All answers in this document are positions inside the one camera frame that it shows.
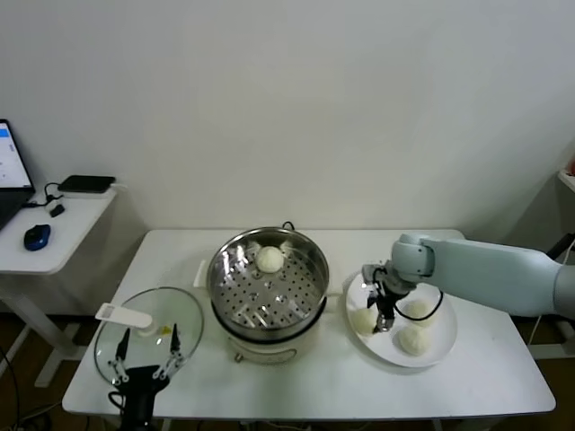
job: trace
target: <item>pot handle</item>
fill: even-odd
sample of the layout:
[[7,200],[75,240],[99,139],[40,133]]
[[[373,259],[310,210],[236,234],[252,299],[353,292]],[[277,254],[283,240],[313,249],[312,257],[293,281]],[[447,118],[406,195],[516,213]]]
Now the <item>pot handle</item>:
[[113,303],[103,303],[100,310],[95,315],[99,321],[111,321],[119,325],[129,326],[144,330],[150,328],[154,323],[152,316],[145,312],[130,310],[126,307],[114,305]]
[[196,276],[194,278],[194,284],[192,287],[195,289],[203,289],[204,291],[208,290],[208,261],[203,259],[198,266],[198,271],[196,272]]
[[287,220],[286,222],[284,222],[284,224],[281,226],[282,229],[288,229],[289,231],[295,231],[296,227],[294,226],[293,223],[291,223],[289,220]]
[[332,313],[338,311],[338,304],[343,291],[341,286],[328,286],[325,297],[327,298],[327,303],[325,304],[325,311]]

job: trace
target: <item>laptop screen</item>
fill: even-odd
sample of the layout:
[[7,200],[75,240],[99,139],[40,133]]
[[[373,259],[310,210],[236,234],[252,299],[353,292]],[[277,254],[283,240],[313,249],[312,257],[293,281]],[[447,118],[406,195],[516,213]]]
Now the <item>laptop screen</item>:
[[0,123],[0,189],[24,188],[31,185],[10,129],[6,123]]

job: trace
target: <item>blue computer mouse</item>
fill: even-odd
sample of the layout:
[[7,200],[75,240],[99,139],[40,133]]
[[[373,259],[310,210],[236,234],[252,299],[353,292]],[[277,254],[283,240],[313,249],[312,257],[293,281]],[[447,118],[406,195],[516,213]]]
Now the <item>blue computer mouse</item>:
[[28,229],[24,234],[24,248],[29,251],[43,249],[48,244],[50,231],[49,224],[36,224]]

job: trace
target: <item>floor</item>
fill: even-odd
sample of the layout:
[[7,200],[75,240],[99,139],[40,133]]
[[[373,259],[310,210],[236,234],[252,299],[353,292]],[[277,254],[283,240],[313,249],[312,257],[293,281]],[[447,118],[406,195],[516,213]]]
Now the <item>floor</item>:
[[[63,327],[65,321],[55,319],[55,322]],[[533,328],[531,321],[516,321],[517,328],[524,339]],[[0,347],[6,351],[17,337],[23,324],[11,314],[0,314]],[[93,321],[85,321],[76,336],[76,342],[87,344],[94,334],[97,325]],[[561,342],[560,334],[554,329],[550,322],[544,321],[538,332],[535,334],[534,343]],[[21,399],[21,416],[26,416],[26,412],[41,406],[46,406],[62,400],[66,387],[74,375],[77,363],[65,363],[57,372],[55,380],[47,389],[34,388],[36,375],[40,371],[44,361],[50,352],[49,346],[38,335],[31,332],[22,348],[13,361],[14,371],[18,382]],[[493,428],[494,431],[507,431],[521,429],[522,431],[574,431],[575,430],[575,359],[554,359],[540,361],[539,367],[549,383],[555,398],[557,408],[555,411],[544,414],[525,416],[519,418],[506,418]],[[0,431],[4,431],[5,426],[9,426],[15,419],[15,398],[13,391],[12,376],[8,371],[0,378]],[[111,426],[105,426],[100,419],[76,416],[66,413],[60,406],[56,406],[49,412],[53,430],[88,430],[104,431],[112,430]],[[443,421],[443,428],[448,430],[456,425],[458,421]],[[41,423],[30,426],[28,429],[40,430]],[[295,427],[305,427],[304,424],[281,424]],[[386,431],[425,431],[432,430],[430,421],[396,421],[396,422],[374,422],[365,424],[354,423],[334,423],[322,422],[311,424],[313,430],[386,430]],[[214,421],[176,421],[172,423],[172,431],[198,430],[237,430],[237,422],[214,422]],[[258,424],[258,431],[270,431],[275,429],[272,425]]]

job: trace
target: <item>white table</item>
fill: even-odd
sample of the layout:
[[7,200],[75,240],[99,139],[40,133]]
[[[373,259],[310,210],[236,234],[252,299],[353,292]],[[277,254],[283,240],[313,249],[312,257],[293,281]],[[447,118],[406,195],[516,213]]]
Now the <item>white table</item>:
[[[101,195],[81,196],[64,198],[62,203],[66,211],[55,218],[50,217],[41,207],[24,208],[0,230],[0,274],[45,276],[62,269],[114,199],[116,192],[111,189]],[[43,192],[33,198],[39,202],[44,199]],[[23,236],[35,224],[50,224],[49,243],[39,251],[27,251],[23,246]],[[30,329],[38,332],[54,348],[36,380],[37,387],[49,385],[63,360],[80,360],[85,347],[76,346],[72,342],[78,324],[72,323],[64,331],[59,330],[35,303],[11,284],[0,283],[0,299],[27,324],[6,353],[8,359],[13,359]],[[0,375],[4,369],[3,361]]]
[[[421,231],[440,238],[457,231]],[[449,297],[458,321],[453,351],[428,369],[380,362],[349,334],[343,312],[324,313],[320,337],[294,362],[237,364],[205,292],[192,286],[200,262],[237,231],[150,232],[112,302],[156,286],[194,292],[206,327],[199,347],[155,400],[159,418],[415,419],[477,418],[552,410],[555,400],[509,316]],[[303,231],[321,247],[331,283],[343,285],[361,265],[389,257],[400,231]],[[98,374],[88,347],[63,399],[64,409],[117,415],[112,390]]]

